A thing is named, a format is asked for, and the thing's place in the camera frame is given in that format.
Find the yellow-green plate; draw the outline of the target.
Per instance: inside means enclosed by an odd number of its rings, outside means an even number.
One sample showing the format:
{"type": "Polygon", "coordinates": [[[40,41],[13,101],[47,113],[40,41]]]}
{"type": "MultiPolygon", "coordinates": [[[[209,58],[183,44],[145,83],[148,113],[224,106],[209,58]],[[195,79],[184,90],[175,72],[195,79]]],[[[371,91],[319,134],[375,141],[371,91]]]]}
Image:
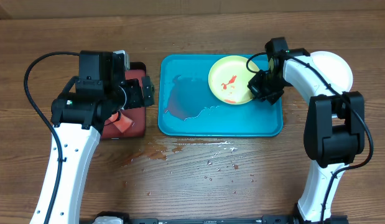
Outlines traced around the yellow-green plate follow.
{"type": "Polygon", "coordinates": [[[248,58],[230,55],[217,60],[208,74],[211,92],[222,102],[230,105],[242,105],[254,97],[248,88],[248,82],[255,76],[259,67],[248,58]]]}

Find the red-stained sponge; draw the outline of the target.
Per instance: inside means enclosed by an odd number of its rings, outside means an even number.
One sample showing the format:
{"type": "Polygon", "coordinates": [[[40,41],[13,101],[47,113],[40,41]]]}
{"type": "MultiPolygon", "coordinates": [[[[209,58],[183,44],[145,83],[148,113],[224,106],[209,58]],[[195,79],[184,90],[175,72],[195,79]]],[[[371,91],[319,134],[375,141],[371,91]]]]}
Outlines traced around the red-stained sponge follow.
{"type": "Polygon", "coordinates": [[[113,114],[108,120],[109,123],[106,125],[114,125],[121,133],[126,132],[134,124],[134,121],[123,115],[121,111],[113,114]]]}

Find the white plate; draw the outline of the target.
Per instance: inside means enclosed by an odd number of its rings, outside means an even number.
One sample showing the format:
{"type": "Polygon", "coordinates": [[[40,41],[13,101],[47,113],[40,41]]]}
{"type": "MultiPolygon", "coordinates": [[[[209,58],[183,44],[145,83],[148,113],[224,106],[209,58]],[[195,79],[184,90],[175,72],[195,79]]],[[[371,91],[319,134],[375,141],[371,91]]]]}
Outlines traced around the white plate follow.
{"type": "Polygon", "coordinates": [[[327,51],[310,54],[313,63],[321,71],[329,84],[335,84],[341,91],[350,91],[353,85],[353,73],[347,62],[339,55],[327,51]]]}

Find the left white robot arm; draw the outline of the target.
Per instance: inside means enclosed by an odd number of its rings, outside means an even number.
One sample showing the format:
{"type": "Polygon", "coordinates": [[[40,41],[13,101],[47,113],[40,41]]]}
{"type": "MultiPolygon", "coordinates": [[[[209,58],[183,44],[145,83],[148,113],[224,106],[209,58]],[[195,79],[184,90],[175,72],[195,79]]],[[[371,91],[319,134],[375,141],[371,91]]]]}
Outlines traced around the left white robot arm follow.
{"type": "Polygon", "coordinates": [[[131,63],[123,50],[83,50],[76,54],[78,75],[53,100],[52,116],[47,119],[32,99],[28,80],[35,65],[55,55],[37,58],[24,75],[26,97],[52,134],[49,163],[31,223],[79,223],[88,169],[104,129],[123,134],[134,124],[124,111],[154,104],[154,86],[147,75],[126,78],[130,70],[143,72],[143,63],[131,63]]]}

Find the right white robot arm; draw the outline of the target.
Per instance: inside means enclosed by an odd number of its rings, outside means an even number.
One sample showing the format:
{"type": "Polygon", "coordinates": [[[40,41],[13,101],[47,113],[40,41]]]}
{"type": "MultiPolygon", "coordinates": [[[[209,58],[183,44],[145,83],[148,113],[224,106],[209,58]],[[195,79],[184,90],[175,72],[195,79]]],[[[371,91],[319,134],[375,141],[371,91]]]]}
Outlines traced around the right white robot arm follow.
{"type": "Polygon", "coordinates": [[[281,223],[348,223],[333,216],[331,206],[345,171],[372,140],[364,122],[364,98],[352,91],[353,74],[339,55],[327,51],[290,49],[285,38],[265,44],[267,70],[254,72],[248,89],[260,101],[276,103],[284,88],[294,87],[308,104],[304,149],[311,160],[304,192],[293,215],[281,223]]]}

